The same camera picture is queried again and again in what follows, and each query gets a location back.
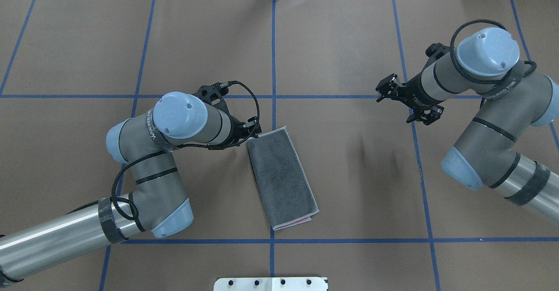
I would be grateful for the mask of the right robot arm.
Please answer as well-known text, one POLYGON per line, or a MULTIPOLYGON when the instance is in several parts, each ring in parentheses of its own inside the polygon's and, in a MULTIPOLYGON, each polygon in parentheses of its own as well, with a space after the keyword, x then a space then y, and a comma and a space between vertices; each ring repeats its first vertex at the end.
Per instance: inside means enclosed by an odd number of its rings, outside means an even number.
POLYGON ((411 109, 407 122, 430 125, 442 102, 467 90, 482 97, 477 114, 442 160, 441 168, 471 190, 494 189, 507 201, 558 223, 558 174, 513 149, 529 126, 558 117, 558 84, 520 58, 519 44, 495 21, 459 44, 461 25, 449 46, 432 44, 422 71, 407 82, 391 74, 376 86, 378 101, 397 100, 411 109))

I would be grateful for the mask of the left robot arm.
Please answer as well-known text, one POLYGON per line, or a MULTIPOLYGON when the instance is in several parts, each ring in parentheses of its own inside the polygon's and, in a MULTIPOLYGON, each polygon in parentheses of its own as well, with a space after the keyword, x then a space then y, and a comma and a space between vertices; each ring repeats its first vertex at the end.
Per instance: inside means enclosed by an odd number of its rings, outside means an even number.
POLYGON ((232 116, 221 92, 170 92, 145 114, 111 128, 106 147, 124 167, 110 196, 1 239, 1 287, 150 231, 158 239, 193 222, 173 153, 224 150, 260 133, 260 114, 232 116))

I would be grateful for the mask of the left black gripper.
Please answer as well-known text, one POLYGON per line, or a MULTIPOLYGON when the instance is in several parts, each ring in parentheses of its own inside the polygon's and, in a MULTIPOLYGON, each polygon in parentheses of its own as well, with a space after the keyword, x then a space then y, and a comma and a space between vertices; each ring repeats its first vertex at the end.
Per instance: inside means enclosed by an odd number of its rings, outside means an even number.
POLYGON ((227 139, 227 145, 239 145, 244 140, 258 139, 262 133, 258 116, 249 118, 246 122, 241 122, 233 116, 229 116, 231 130, 227 139))

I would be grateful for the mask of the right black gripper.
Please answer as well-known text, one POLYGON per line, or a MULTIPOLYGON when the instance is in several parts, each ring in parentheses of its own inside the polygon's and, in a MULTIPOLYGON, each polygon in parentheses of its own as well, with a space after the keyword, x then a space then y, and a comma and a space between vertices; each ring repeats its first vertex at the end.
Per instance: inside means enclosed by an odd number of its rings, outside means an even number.
POLYGON ((401 101, 414 110, 431 108, 431 97, 427 95, 421 84, 421 75, 416 75, 404 83, 397 74, 391 74, 377 84, 376 92, 379 93, 377 103, 389 99, 401 101))

